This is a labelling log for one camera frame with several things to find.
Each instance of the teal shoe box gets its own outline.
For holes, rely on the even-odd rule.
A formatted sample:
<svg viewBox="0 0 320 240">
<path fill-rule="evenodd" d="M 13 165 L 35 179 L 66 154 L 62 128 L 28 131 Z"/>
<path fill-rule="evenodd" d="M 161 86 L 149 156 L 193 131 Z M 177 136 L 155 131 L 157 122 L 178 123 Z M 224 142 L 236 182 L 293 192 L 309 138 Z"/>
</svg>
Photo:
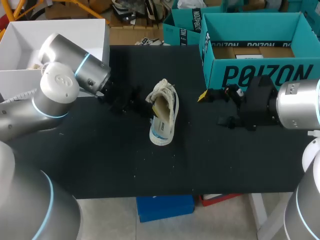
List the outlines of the teal shoe box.
<svg viewBox="0 0 320 240">
<path fill-rule="evenodd" d="M 178 9 L 178 0 L 174 0 L 172 6 L 172 16 L 174 24 L 178 28 L 194 32 L 201 32 L 201 19 L 203 14 L 214 14 L 226 12 L 226 3 L 222 0 L 220 6 L 210 6 L 204 8 L 184 8 Z"/>
<path fill-rule="evenodd" d="M 198 45 L 200 33 L 176 27 L 170 14 L 163 21 L 163 38 L 164 42 L 170 45 Z"/>
<path fill-rule="evenodd" d="M 221 49 L 263 49 L 266 55 L 221 58 Z M 245 91 L 258 75 L 269 75 L 277 89 L 287 81 L 320 77 L 320 42 L 301 13 L 204 14 L 199 51 L 207 88 L 238 84 Z M 280 52 L 291 56 L 269 54 Z"/>
<path fill-rule="evenodd" d="M 318 0 L 303 0 L 301 12 L 317 36 L 320 36 L 320 2 Z"/>
</svg>

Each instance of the shoe insole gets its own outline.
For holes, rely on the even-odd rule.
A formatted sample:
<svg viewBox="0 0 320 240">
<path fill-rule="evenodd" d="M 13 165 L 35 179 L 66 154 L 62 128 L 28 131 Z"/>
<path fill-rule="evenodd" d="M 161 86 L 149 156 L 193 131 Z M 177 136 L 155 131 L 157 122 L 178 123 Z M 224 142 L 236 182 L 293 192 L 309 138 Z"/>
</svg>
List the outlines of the shoe insole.
<svg viewBox="0 0 320 240">
<path fill-rule="evenodd" d="M 170 109 L 167 100 L 163 96 L 156 98 L 152 109 L 161 121 L 166 124 L 170 123 Z"/>
</svg>

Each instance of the white label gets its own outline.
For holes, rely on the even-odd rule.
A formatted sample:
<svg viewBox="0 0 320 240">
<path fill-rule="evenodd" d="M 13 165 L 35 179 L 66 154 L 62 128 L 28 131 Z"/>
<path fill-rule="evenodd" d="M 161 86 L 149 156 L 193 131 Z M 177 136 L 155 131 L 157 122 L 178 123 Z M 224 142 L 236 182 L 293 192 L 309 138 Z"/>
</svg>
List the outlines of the white label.
<svg viewBox="0 0 320 240">
<path fill-rule="evenodd" d="M 261 54 L 235 55 L 236 59 L 263 59 Z"/>
<path fill-rule="evenodd" d="M 316 14 L 320 16 L 320 2 L 318 2 L 318 4 L 316 5 L 316 8 L 314 11 L 316 12 Z"/>
</svg>

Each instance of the cardboard box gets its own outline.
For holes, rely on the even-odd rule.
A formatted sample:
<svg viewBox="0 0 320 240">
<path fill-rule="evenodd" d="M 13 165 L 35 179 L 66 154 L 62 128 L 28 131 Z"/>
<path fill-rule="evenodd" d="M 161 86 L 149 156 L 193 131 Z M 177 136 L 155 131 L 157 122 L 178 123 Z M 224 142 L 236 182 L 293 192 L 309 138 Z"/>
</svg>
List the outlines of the cardboard box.
<svg viewBox="0 0 320 240">
<path fill-rule="evenodd" d="M 5 99 L 39 86 L 41 70 L 26 70 L 52 33 L 59 33 L 109 64 L 109 27 L 104 19 L 14 21 L 0 41 L 0 92 Z"/>
<path fill-rule="evenodd" d="M 170 14 L 163 22 L 163 37 L 170 45 L 198 45 L 200 33 L 176 27 Z"/>
<path fill-rule="evenodd" d="M 320 2 L 318 0 L 303 0 L 301 12 L 317 36 L 320 36 Z"/>
<path fill-rule="evenodd" d="M 125 29 L 110 28 L 110 45 L 135 45 L 141 39 L 147 37 L 149 39 L 164 40 L 162 29 Z"/>
<path fill-rule="evenodd" d="M 88 0 L 79 0 L 80 3 L 89 7 Z M 87 18 L 89 13 L 72 2 L 65 2 L 65 5 L 55 2 L 50 7 L 45 8 L 45 17 L 48 20 L 62 18 Z"/>
<path fill-rule="evenodd" d="M 201 32 L 201 19 L 203 14 L 224 13 L 225 11 L 225 0 L 217 1 L 217 6 L 194 9 L 178 9 L 178 0 L 174 0 L 172 6 L 172 16 L 175 26 L 197 33 Z"/>
<path fill-rule="evenodd" d="M 207 88 L 245 91 L 260 75 L 276 88 L 320 77 L 320 42 L 301 13 L 204 14 L 199 51 Z M 237 58 L 243 54 L 262 57 Z"/>
<path fill-rule="evenodd" d="M 101 14 L 110 8 L 112 0 L 89 0 L 90 8 L 97 14 Z"/>
</svg>

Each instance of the cable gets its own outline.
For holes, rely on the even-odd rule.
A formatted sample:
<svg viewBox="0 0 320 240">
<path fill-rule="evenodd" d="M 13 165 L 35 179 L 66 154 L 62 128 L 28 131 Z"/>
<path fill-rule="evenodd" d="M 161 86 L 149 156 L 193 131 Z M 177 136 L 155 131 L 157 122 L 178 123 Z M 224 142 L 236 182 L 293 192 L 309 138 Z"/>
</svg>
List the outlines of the cable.
<svg viewBox="0 0 320 240">
<path fill-rule="evenodd" d="M 15 102 L 15 101 L 19 101 L 19 100 L 25 100 L 25 99 L 28 99 L 30 98 L 32 95 L 34 95 L 36 93 L 37 89 L 33 89 L 31 91 L 26 91 L 26 92 L 23 92 L 23 93 L 20 93 L 12 98 L 9 98 L 5 101 L 3 101 L 1 104 L 8 104 L 8 103 L 12 103 L 12 102 Z"/>
</svg>

